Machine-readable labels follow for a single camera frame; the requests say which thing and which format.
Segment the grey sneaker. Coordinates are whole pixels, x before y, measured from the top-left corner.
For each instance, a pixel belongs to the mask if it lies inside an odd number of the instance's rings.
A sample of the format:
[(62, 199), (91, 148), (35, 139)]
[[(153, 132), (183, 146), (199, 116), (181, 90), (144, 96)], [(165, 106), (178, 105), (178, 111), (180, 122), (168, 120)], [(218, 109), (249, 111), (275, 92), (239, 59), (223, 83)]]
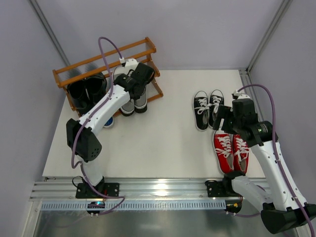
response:
[[(123, 74), (124, 71), (122, 69), (122, 66), (117, 66), (114, 71), (113, 71), (113, 79), (116, 80), (116, 78), (120, 75)], [(121, 108), (121, 114), (125, 117), (131, 116), (134, 113), (134, 100), (129, 100), (126, 104), (124, 104)]]
[(147, 111), (147, 87), (144, 88), (140, 98), (134, 101), (134, 108), (135, 112), (138, 114), (142, 114)]

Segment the red sneaker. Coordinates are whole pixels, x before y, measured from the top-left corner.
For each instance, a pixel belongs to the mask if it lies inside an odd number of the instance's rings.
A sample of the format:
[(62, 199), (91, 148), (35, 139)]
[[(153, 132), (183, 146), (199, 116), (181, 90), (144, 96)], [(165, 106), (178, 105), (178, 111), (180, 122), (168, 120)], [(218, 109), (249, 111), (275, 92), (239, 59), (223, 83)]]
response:
[(213, 149), (218, 160), (219, 170), (223, 174), (234, 171), (233, 146), (229, 134), (215, 132)]
[(233, 135), (234, 170), (241, 171), (244, 174), (247, 172), (249, 152), (248, 144), (238, 134)]

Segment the black sneaker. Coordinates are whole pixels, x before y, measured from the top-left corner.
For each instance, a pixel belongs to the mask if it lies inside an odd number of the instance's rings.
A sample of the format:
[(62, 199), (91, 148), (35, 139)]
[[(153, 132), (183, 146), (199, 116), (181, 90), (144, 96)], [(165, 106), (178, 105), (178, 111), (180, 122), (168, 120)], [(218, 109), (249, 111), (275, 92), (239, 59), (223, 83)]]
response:
[(213, 123), (215, 120), (215, 116), (217, 114), (218, 108), (220, 105), (224, 105), (225, 99), (221, 90), (215, 89), (209, 95), (209, 127), (213, 128)]
[(198, 91), (193, 97), (195, 126), (198, 131), (206, 131), (209, 120), (209, 100), (205, 91)]

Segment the blue sneaker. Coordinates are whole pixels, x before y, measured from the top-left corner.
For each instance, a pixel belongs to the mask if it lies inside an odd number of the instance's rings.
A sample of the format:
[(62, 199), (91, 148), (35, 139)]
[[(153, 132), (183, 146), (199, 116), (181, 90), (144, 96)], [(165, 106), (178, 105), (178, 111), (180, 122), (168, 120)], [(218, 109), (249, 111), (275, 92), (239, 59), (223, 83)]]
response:
[(110, 117), (110, 119), (104, 124), (104, 128), (110, 128), (114, 125), (114, 117)]

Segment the black loafer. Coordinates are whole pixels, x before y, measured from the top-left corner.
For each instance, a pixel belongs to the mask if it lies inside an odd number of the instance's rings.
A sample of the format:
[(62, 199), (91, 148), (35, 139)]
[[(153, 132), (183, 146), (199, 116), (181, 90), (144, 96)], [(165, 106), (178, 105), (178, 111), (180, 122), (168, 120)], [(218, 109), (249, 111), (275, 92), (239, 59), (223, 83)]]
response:
[(87, 96), (84, 81), (76, 81), (67, 87), (71, 100), (80, 114), (89, 111), (90, 100)]
[(97, 104), (106, 94), (107, 82), (102, 73), (87, 77), (85, 80), (85, 86), (88, 97), (93, 105)]

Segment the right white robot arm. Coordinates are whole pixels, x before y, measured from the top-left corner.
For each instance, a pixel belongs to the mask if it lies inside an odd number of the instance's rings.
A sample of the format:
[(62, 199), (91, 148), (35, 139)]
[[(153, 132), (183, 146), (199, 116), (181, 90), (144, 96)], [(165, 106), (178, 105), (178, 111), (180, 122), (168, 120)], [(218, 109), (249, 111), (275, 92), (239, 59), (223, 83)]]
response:
[(213, 124), (215, 130), (238, 134), (257, 158), (271, 192), (260, 189), (241, 171), (223, 178), (229, 194), (246, 198), (260, 213), (266, 229), (277, 234), (308, 224), (316, 217), (316, 206), (303, 197), (283, 159), (276, 133), (269, 121), (259, 121), (254, 102), (237, 99), (232, 107), (220, 105)]

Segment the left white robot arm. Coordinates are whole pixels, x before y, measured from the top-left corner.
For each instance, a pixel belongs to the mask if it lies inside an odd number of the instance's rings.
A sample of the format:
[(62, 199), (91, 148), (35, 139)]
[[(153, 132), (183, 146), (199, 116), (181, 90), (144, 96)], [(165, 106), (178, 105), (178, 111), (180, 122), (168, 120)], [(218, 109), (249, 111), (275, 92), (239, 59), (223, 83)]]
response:
[(144, 95), (147, 84), (154, 77), (152, 67), (135, 59), (126, 60), (111, 73), (111, 87), (106, 95), (78, 120), (71, 118), (67, 121), (67, 145), (72, 150), (71, 166), (76, 168), (80, 165), (89, 185), (95, 187), (104, 180), (96, 160), (102, 151), (97, 135), (124, 104)]

